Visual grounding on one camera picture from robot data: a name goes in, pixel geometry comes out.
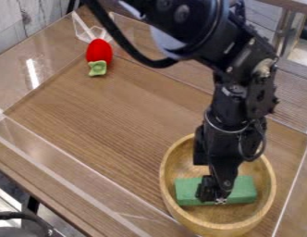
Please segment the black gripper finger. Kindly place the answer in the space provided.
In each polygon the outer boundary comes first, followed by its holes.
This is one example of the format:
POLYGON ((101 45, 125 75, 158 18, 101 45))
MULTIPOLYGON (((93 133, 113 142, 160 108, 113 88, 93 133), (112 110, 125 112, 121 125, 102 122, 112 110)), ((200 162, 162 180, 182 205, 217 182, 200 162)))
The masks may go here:
POLYGON ((214 200, 214 191, 216 191, 216 183, 214 179, 210 175, 205 175, 201 177, 201 181, 196 187, 196 198, 197 200, 204 202, 210 202, 214 200))

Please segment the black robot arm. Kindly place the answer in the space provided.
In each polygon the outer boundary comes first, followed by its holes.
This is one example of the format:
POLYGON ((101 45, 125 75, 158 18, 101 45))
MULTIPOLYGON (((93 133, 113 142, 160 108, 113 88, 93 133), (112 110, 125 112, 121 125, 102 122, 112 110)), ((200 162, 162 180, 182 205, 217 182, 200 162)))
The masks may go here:
POLYGON ((244 0, 118 0, 150 27, 164 58, 149 59, 121 33, 100 0, 82 0, 112 39, 144 65, 162 69, 193 60, 213 71, 213 99, 193 139, 193 164, 209 168, 196 187, 200 202, 226 202, 242 163, 265 149, 265 116, 280 102, 278 56, 246 24, 244 0))

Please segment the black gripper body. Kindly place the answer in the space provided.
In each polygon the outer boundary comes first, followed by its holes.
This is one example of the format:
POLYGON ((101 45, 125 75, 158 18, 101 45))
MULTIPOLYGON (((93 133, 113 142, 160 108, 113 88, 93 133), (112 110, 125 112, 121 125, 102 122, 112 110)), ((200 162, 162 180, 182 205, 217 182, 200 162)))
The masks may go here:
POLYGON ((238 167, 252 162, 265 149, 265 118, 242 122, 238 127, 225 128, 213 120, 212 113, 204 114, 196 128, 193 140, 193 165, 206 166, 216 183, 214 196, 224 200, 230 195, 238 167))

